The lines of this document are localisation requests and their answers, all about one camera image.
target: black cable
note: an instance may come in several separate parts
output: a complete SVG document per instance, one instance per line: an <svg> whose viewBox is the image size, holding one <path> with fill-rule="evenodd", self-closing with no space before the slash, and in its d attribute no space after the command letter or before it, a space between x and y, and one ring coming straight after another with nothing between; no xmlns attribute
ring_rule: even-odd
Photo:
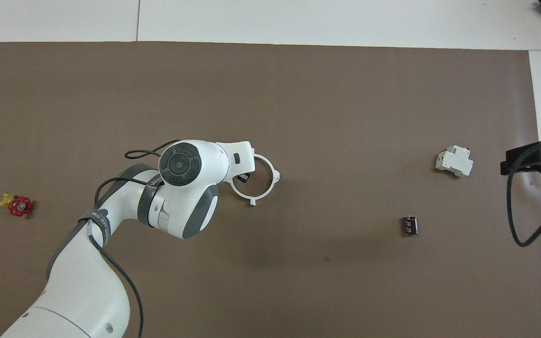
<svg viewBox="0 0 541 338"><path fill-rule="evenodd" d="M521 242L519 240L519 236L517 235L517 231L515 230L515 223L513 222L513 209L511 207L511 188L513 186L513 176L515 175L515 172L519 169L519 166L521 163L532 153L536 152L537 150L541 149L541 142L535 144L533 147L530 147L526 149L524 152L521 153L521 155L513 162L513 165L510 168L509 172L509 178L506 182L506 211L509 217L509 227L510 232L513 235L513 240L515 240L515 243L517 243L518 246L525 247L529 244L533 243L533 241L538 238L538 236L541 234L541 225L534 231L534 233L524 242Z"/></svg>
<svg viewBox="0 0 541 338"><path fill-rule="evenodd" d="M133 179L133 178L128 178L128 177L112 177L111 179L107 179L102 184L100 184L97 187L97 190L95 191L95 205L97 205L97 202L99 202L99 193L101 192L101 189L103 189L103 187L106 186L106 184L109 184L110 182L114 182L114 181L130 181L130 182L135 182L135 183L143 184L143 185L147 184L147 182L143 182L143 181Z"/></svg>
<svg viewBox="0 0 541 338"><path fill-rule="evenodd" d="M129 159L129 160L137 160L138 158L144 158L148 155L156 155L157 157L160 157L160 154L157 153L158 150L166 147L168 144L171 144L171 143L175 143L175 142L178 142L180 141L180 139L174 139L172 141L168 141L167 143L157 147L157 148L154 148L152 150L143 150L143 149L135 149L135 150L129 150L128 152L124 153L124 156L125 158ZM131 156L131 154L134 154L134 153L143 153L143 154L140 154L140 155L137 155L137 156Z"/></svg>
<svg viewBox="0 0 541 338"><path fill-rule="evenodd" d="M140 154L137 156L131 156L131 154L133 153L143 153L143 154ZM129 160L137 160L138 158L143 158L148 155L154 155L154 156L160 157L160 154L158 154L157 152L152 152L152 150L145 150L145 149L129 150L128 152L124 153L125 158Z"/></svg>
<svg viewBox="0 0 541 338"><path fill-rule="evenodd" d="M103 257L105 257L110 262L110 264L114 265L114 268L116 268L118 272L120 272L120 274L122 274L122 276L126 279L126 281L129 282L129 285L131 285L131 289L133 289L135 298L137 298L137 305L139 306L140 321L138 337L141 338L141 333L143 332L143 304L141 303L141 297L139 296L139 291L137 291L135 283L133 283L129 275L123 270L123 268L120 267L120 265L118 265L118 263L116 263L116 261L111 257L111 255L109 255L105 250L103 250L101 246L99 246L95 238L93 238L93 235L89 235L89 240L91 241L93 246L99 251L99 253L103 255Z"/></svg>

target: white floor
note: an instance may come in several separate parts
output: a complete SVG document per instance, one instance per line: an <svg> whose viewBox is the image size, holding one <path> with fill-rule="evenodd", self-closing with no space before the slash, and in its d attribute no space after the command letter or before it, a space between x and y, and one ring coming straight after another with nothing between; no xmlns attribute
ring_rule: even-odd
<svg viewBox="0 0 541 338"><path fill-rule="evenodd" d="M537 0L0 0L0 41L212 41L530 51Z"/></svg>

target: yellow plastic part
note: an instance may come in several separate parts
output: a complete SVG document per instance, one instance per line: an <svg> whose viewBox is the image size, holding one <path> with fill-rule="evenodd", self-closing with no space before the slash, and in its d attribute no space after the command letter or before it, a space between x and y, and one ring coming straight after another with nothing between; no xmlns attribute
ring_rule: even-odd
<svg viewBox="0 0 541 338"><path fill-rule="evenodd" d="M10 192L4 192L4 199L1 200L0 206L2 207L9 207L9 204L16 198L17 196L14 194L11 194Z"/></svg>

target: white circuit breaker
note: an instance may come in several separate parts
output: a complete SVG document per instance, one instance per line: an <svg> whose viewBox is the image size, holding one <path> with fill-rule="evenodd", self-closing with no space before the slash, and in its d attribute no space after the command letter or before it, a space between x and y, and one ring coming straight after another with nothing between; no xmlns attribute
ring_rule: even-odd
<svg viewBox="0 0 541 338"><path fill-rule="evenodd" d="M468 176L473 168L473 161L469 160L470 150L459 146L451 146L445 152L438 154L435 167L448 170L458 177Z"/></svg>

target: black button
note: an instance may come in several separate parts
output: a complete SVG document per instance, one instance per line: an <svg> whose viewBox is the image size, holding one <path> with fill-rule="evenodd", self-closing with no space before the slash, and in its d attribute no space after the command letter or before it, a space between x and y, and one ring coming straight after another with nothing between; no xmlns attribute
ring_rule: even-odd
<svg viewBox="0 0 541 338"><path fill-rule="evenodd" d="M199 173L200 173L200 161L191 160L191 167L189 168L189 171L185 175L185 178L187 180L193 180L197 177Z"/></svg>
<svg viewBox="0 0 541 338"><path fill-rule="evenodd" d="M180 176L172 176L172 179L168 181L170 184L183 184L183 178Z"/></svg>
<svg viewBox="0 0 541 338"><path fill-rule="evenodd" d="M172 157L172 148L168 148L162 153L160 157L160 169L166 169L168 167L168 160Z"/></svg>
<svg viewBox="0 0 541 338"><path fill-rule="evenodd" d="M174 176L172 175L172 173L171 173L170 171L164 171L164 172L162 173L162 177L164 178L164 180L165 180L166 182L170 182L170 180L172 180L172 178L173 178Z"/></svg>
<svg viewBox="0 0 541 338"><path fill-rule="evenodd" d="M174 176L170 171L163 173L162 176L164 177L164 180L170 184L173 184L173 185L183 184L183 178L180 176Z"/></svg>
<svg viewBox="0 0 541 338"><path fill-rule="evenodd" d="M182 154L175 154L168 163L170 170L176 175L181 175L189 169L189 160Z"/></svg>
<svg viewBox="0 0 541 338"><path fill-rule="evenodd" d="M179 143L175 149L178 152L187 154L189 157L194 157L197 155L197 148L189 143Z"/></svg>

